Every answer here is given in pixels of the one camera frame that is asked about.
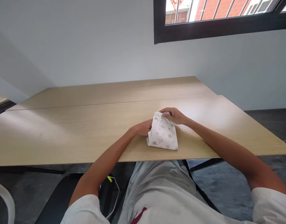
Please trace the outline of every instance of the window frame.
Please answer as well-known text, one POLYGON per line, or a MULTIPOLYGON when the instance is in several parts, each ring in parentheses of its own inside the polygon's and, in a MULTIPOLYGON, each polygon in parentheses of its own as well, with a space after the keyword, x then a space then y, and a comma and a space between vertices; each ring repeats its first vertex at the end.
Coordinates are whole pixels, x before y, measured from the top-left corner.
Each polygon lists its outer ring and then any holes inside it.
POLYGON ((165 25, 166 0, 153 0, 154 44, 286 29, 285 6, 280 0, 268 13, 165 25))

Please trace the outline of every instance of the white wall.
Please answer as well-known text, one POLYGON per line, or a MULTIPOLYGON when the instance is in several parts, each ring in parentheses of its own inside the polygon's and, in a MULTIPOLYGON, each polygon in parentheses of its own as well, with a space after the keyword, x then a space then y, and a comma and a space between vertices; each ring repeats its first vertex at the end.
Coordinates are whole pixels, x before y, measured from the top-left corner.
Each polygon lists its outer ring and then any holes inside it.
POLYGON ((0 95, 13 102, 22 102, 29 97, 0 77, 0 95))
POLYGON ((154 45, 153 0, 3 0, 0 36, 25 65, 0 76, 27 95, 195 75, 244 110, 286 107, 286 30, 154 45))

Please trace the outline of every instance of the white fabric pouch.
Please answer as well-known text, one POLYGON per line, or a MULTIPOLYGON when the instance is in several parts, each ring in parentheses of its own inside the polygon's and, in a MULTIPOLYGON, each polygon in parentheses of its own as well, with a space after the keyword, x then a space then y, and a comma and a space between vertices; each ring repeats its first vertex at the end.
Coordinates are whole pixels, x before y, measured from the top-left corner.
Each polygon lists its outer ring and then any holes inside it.
POLYGON ((147 144, 164 149, 178 149, 175 125, 168 118, 163 117, 160 112, 154 113, 147 144))

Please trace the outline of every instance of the black chair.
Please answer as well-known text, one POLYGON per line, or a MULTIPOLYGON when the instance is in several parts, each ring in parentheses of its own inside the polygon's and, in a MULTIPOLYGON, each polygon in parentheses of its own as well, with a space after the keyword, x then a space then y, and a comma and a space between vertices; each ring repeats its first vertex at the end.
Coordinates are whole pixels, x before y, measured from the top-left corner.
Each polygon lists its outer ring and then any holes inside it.
MULTIPOLYGON (((73 191, 83 174, 69 174, 56 186, 35 224, 60 224, 67 210, 73 191)), ((106 178, 101 184, 98 198, 100 210, 106 217, 109 213, 115 182, 106 178)))

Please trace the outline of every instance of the wrist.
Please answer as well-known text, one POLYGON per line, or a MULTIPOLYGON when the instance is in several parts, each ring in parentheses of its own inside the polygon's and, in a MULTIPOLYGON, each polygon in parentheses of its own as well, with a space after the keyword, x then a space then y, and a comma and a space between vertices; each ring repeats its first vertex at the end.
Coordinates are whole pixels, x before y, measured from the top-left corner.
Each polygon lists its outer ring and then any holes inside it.
POLYGON ((127 132, 131 133, 134 137, 138 134, 138 128, 136 127, 136 125, 134 125, 131 128, 129 128, 127 132))
POLYGON ((183 125, 189 127, 189 126, 192 126, 194 123, 195 123, 195 122, 194 122, 192 119, 190 119, 190 118, 187 117, 187 118, 184 120, 183 125))

